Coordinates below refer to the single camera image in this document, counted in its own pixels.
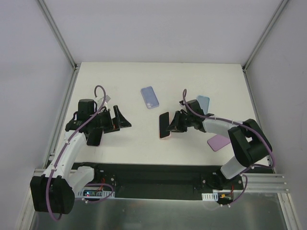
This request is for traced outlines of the black phone pink edge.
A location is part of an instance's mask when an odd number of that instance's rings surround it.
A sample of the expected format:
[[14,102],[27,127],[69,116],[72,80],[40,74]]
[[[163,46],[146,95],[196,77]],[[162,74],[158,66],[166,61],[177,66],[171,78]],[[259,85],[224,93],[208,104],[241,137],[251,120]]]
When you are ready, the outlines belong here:
[[87,139],[87,146],[100,146],[103,130],[101,128],[93,129]]

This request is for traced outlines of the lavender phone case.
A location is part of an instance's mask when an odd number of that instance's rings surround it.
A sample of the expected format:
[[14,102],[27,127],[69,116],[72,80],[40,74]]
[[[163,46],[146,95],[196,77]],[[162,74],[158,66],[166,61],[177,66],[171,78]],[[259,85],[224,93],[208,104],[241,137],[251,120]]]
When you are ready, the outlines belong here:
[[153,109],[159,106],[159,101],[152,86],[142,88],[141,95],[148,109]]

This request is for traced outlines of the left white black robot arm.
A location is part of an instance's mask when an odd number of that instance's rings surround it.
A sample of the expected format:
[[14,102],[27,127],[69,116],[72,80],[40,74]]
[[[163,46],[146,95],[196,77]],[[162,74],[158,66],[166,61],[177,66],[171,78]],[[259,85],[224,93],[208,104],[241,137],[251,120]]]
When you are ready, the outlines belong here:
[[85,146],[100,145],[103,134],[131,127],[118,106],[115,116],[101,102],[81,99],[73,118],[65,126],[64,140],[55,157],[41,176],[33,176],[30,182],[34,209],[37,212],[69,214],[76,195],[88,183],[96,179],[94,166],[83,165],[71,174],[72,166],[80,150]]

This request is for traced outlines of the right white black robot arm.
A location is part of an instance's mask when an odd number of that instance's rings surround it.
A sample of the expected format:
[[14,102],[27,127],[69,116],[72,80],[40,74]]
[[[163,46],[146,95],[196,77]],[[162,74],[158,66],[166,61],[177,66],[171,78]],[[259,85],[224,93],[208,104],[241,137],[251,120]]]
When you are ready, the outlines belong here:
[[211,189],[222,190],[237,175],[251,167],[259,167],[257,162],[272,153],[271,144],[255,120],[235,122],[205,114],[197,100],[180,103],[186,109],[175,112],[167,131],[183,133],[193,127],[200,132],[213,133],[230,140],[234,156],[206,179]]

